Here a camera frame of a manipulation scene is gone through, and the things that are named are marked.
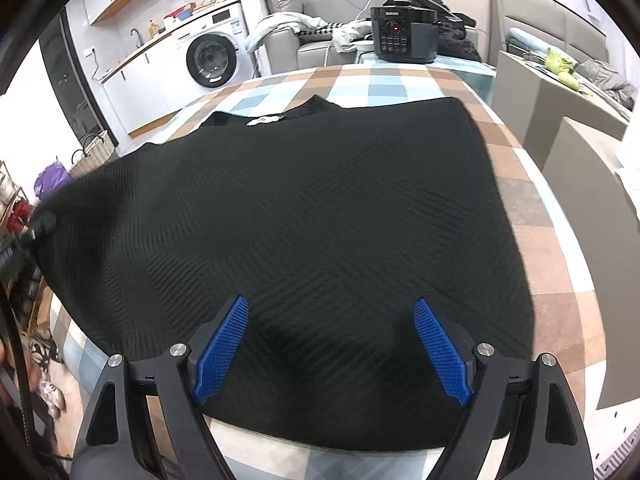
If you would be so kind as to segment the black knit sweater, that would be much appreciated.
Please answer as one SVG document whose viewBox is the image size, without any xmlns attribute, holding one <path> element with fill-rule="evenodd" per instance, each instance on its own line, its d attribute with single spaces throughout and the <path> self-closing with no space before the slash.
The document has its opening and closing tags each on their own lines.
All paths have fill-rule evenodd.
<svg viewBox="0 0 640 480">
<path fill-rule="evenodd" d="M 424 299 L 506 356 L 533 351 L 525 270 L 480 129 L 455 98 L 198 130 L 64 185 L 34 220 L 66 311 L 103 352 L 158 356 L 232 296 L 247 330 L 208 416 L 366 452 L 439 448 L 461 414 L 413 325 Z"/>
</svg>

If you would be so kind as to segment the pile of black clothes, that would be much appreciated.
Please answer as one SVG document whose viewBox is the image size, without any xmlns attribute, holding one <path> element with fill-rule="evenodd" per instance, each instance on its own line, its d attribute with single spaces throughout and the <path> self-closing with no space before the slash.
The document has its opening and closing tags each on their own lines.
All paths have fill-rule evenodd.
<svg viewBox="0 0 640 480">
<path fill-rule="evenodd" d="M 474 62 L 482 60 L 466 31 L 468 27 L 474 28 L 476 21 L 466 14 L 451 12 L 442 0 L 386 0 L 384 6 L 415 6 L 434 11 L 438 29 L 437 53 Z"/>
</svg>

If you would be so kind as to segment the purple paper bag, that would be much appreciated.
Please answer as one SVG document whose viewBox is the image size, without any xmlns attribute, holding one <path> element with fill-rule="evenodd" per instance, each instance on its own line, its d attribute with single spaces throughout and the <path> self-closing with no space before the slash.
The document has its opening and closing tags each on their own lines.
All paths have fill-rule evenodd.
<svg viewBox="0 0 640 480">
<path fill-rule="evenodd" d="M 44 168 L 38 177 L 36 177 L 34 184 L 35 196 L 38 200 L 44 200 L 53 192 L 57 191 L 62 186 L 69 184 L 73 181 L 73 177 L 66 167 L 58 159 L 51 162 L 46 168 Z"/>
</svg>

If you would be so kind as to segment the woven laundry basket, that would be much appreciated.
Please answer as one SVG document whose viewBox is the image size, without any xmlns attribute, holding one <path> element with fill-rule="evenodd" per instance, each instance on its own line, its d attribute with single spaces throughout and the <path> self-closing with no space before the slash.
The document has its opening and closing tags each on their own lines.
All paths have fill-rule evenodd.
<svg viewBox="0 0 640 480">
<path fill-rule="evenodd" d="M 116 146 L 106 130 L 88 133 L 80 140 L 80 148 L 73 152 L 68 172 L 72 178 L 79 178 L 115 159 L 118 159 Z"/>
</svg>

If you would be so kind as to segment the checkered table cloth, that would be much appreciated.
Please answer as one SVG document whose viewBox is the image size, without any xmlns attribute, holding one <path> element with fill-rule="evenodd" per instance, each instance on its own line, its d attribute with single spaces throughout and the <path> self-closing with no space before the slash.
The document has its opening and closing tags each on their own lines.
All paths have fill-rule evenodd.
<svg viewBox="0 0 640 480">
<path fill-rule="evenodd" d="M 416 66 L 350 66 L 298 70 L 206 92 L 186 104 L 155 137 L 156 145 L 187 136 L 215 113 L 269 124 L 320 98 L 343 108 L 455 98 L 483 136 L 504 211 L 520 252 L 535 324 L 532 354 L 558 355 L 575 396 L 585 394 L 585 369 L 604 358 L 599 306 L 582 250 L 536 164 L 500 117 L 458 75 Z M 55 425 L 61 450 L 78 435 L 89 394 L 106 363 L 58 296 L 50 313 L 64 362 L 54 372 L 66 396 Z M 249 479 L 415 479 L 442 449 L 366 452 L 322 448 L 228 424 L 208 416 L 232 468 Z"/>
</svg>

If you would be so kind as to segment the white kitchen cabinet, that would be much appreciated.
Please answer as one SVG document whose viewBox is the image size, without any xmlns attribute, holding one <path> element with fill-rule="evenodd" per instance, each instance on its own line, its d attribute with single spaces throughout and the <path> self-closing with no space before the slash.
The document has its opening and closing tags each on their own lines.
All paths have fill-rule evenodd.
<svg viewBox="0 0 640 480">
<path fill-rule="evenodd" d="M 128 136 L 181 110 L 196 96 L 179 37 L 175 32 L 157 41 L 104 81 L 106 95 Z"/>
</svg>

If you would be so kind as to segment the grey near cabinet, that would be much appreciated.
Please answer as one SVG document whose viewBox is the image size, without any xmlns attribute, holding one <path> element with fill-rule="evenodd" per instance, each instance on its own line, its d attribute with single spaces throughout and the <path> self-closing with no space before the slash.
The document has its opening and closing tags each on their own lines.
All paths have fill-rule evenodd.
<svg viewBox="0 0 640 480">
<path fill-rule="evenodd" d="M 618 170 L 620 141 L 564 117 L 544 177 L 572 227 L 604 328 L 601 408 L 639 396 L 639 219 Z"/>
</svg>

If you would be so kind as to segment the white washing machine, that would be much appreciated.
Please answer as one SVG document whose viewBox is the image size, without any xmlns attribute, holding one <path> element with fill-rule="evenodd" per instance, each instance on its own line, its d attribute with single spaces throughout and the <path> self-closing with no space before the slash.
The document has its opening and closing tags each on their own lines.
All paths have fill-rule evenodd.
<svg viewBox="0 0 640 480">
<path fill-rule="evenodd" d="M 178 75 L 189 92 L 209 92 L 252 79 L 256 62 L 245 49 L 247 36 L 240 0 L 223 3 L 173 32 Z"/>
</svg>

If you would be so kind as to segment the grey bedside cabinet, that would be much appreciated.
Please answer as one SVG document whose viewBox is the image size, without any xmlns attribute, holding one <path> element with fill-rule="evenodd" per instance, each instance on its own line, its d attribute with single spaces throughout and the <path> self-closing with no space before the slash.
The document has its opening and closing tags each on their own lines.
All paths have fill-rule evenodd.
<svg viewBox="0 0 640 480">
<path fill-rule="evenodd" d="M 522 58 L 498 55 L 491 108 L 538 168 L 544 168 L 563 118 L 622 140 L 628 120 L 600 96 L 584 96 Z"/>
</svg>

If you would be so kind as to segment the grey sofa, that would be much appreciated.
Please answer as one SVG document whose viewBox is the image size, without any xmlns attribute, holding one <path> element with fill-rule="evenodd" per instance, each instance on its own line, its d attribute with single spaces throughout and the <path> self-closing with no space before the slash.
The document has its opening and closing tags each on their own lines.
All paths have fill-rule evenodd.
<svg viewBox="0 0 640 480">
<path fill-rule="evenodd" d="M 270 13 L 293 12 L 324 23 L 302 29 L 297 23 L 278 27 L 264 40 L 271 71 L 274 74 L 303 68 L 344 65 L 355 61 L 355 52 L 340 52 L 332 44 L 335 29 L 355 18 L 369 16 L 369 6 L 376 0 L 265 0 Z"/>
</svg>

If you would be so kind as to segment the green plush toy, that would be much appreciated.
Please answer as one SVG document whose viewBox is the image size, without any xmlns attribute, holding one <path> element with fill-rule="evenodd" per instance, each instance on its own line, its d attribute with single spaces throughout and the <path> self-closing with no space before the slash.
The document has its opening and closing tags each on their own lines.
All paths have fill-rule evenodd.
<svg viewBox="0 0 640 480">
<path fill-rule="evenodd" d="M 582 86 L 574 76 L 574 63 L 560 51 L 549 48 L 544 59 L 544 68 L 567 88 L 578 91 Z"/>
</svg>

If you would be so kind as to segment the black electric pressure cooker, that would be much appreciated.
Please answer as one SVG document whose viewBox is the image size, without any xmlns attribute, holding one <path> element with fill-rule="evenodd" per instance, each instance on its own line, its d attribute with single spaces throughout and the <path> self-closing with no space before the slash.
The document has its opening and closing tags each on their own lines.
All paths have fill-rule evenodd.
<svg viewBox="0 0 640 480">
<path fill-rule="evenodd" d="M 371 25 L 374 53 L 381 60 L 430 64 L 437 58 L 434 11 L 415 6 L 374 6 Z"/>
</svg>

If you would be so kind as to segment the blue pillow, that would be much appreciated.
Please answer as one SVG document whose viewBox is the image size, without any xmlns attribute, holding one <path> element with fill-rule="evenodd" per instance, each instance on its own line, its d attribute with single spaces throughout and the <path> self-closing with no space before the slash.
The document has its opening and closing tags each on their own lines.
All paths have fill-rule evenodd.
<svg viewBox="0 0 640 480">
<path fill-rule="evenodd" d="M 506 50 L 512 53 L 542 52 L 550 46 L 542 39 L 518 27 L 511 27 L 506 33 Z"/>
</svg>

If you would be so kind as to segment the grey bed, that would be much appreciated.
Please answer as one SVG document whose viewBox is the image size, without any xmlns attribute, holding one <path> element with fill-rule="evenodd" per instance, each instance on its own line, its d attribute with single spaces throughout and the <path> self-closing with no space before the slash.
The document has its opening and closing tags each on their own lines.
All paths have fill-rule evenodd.
<svg viewBox="0 0 640 480">
<path fill-rule="evenodd" d="M 530 32 L 561 50 L 579 66 L 579 73 L 611 99 L 631 109 L 638 88 L 610 62 L 605 34 L 584 18 L 554 0 L 490 0 L 489 63 L 498 62 L 506 50 L 511 27 Z"/>
</svg>

